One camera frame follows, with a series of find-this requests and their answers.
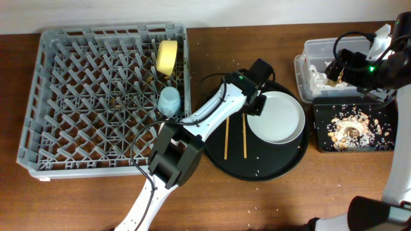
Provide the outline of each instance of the chopsticks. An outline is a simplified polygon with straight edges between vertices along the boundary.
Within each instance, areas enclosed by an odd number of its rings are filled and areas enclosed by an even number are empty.
[[[227,117],[225,124],[225,146],[224,146],[224,160],[227,160],[227,152],[229,147],[229,123],[230,117]]]
[[[229,148],[229,127],[230,127],[230,117],[228,117],[225,123],[225,145],[224,145],[224,160],[227,160],[228,148]],[[245,114],[243,113],[243,147],[244,147],[244,158],[247,158],[247,127],[245,126]]]

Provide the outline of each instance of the gray plastic dish rack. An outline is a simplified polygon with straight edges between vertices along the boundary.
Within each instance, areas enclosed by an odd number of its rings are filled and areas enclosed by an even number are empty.
[[[175,70],[155,69],[162,40],[177,40]],[[181,24],[45,31],[40,38],[17,163],[40,180],[136,175],[131,141],[144,125],[165,119],[161,90],[176,87],[191,113],[189,51]],[[136,142],[144,170],[159,124]]]

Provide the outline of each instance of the plastic cup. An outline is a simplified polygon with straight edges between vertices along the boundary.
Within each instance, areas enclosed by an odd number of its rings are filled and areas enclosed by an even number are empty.
[[[174,87],[166,87],[160,93],[159,111],[167,117],[173,117],[180,110],[180,93]]]

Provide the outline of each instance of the wooden table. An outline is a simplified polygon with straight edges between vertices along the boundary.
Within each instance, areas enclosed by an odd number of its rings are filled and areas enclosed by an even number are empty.
[[[272,64],[277,81],[298,95],[293,60],[306,40],[372,32],[383,25],[190,29],[193,109],[203,100],[197,91],[201,77],[249,68],[257,58]],[[0,230],[108,230],[130,210],[143,176],[40,182],[15,163],[39,37],[0,36]],[[204,87],[211,90],[217,83],[207,81]],[[188,183],[166,200],[151,229],[260,230],[336,216],[357,195],[380,199],[391,162],[392,152],[319,153],[312,139],[293,171],[255,183],[231,178],[203,157]]]

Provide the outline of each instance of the black tray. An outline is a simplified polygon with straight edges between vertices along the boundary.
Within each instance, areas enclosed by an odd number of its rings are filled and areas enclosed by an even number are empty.
[[[275,82],[266,83],[262,92],[277,90],[298,99]],[[247,158],[243,156],[242,113],[230,116],[227,160],[224,160],[225,121],[209,136],[205,153],[224,173],[240,180],[263,181],[283,176],[304,156],[310,143],[310,126],[306,117],[304,130],[287,144],[270,144],[256,137],[247,124]]]
[[[370,123],[374,124],[373,120],[378,119],[379,124],[383,128],[381,135],[375,134],[374,142],[370,143],[370,147],[376,147],[376,151],[394,150],[397,125],[398,125],[398,110],[395,102],[392,102],[384,108],[376,109],[380,104],[370,98],[359,97],[337,97],[337,98],[316,98],[313,101],[313,118],[314,128],[317,136],[317,148],[321,152],[336,152],[333,147],[333,141],[328,137],[327,125],[331,124],[334,117],[340,118],[340,112],[345,113],[347,117],[352,114],[353,107],[356,111],[361,109],[363,113],[370,116]],[[389,136],[384,136],[384,132],[390,132]],[[393,144],[388,144],[386,147],[377,145],[377,142],[384,138],[386,141],[391,141]]]

